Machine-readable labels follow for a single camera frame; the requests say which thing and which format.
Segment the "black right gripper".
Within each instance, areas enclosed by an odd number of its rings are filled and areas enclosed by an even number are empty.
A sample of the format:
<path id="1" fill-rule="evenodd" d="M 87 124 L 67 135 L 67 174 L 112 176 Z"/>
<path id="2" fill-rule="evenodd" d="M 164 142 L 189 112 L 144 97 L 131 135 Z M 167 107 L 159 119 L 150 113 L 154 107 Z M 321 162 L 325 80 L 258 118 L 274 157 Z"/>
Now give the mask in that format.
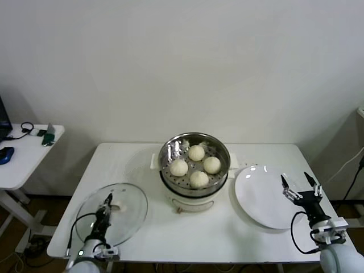
<path id="1" fill-rule="evenodd" d="M 289 188 L 289 185 L 283 175 L 280 175 L 283 186 L 283 194 L 297 206 L 304 209 L 307 214 L 309 225 L 315 225 L 319 222 L 326 221 L 328 216 L 323 211 L 320 202 L 322 200 L 322 186 L 307 172 L 304 175 L 309 182 L 313 191 L 303 191 L 299 194 Z"/>

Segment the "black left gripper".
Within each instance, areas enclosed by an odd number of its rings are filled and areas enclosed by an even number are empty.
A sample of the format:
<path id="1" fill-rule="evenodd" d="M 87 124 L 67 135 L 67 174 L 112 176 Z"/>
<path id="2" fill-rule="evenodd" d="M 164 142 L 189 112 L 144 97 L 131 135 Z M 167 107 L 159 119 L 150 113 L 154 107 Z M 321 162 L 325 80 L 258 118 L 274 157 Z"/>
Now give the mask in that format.
<path id="1" fill-rule="evenodd" d="M 96 213 L 96 221 L 92 229 L 92 238 L 105 238 L 107 229 L 110 226 L 110 212 L 111 212 L 111 202 L 113 200 L 113 194 L 109 193 L 104 201 L 104 204 L 98 207 L 98 212 Z"/>

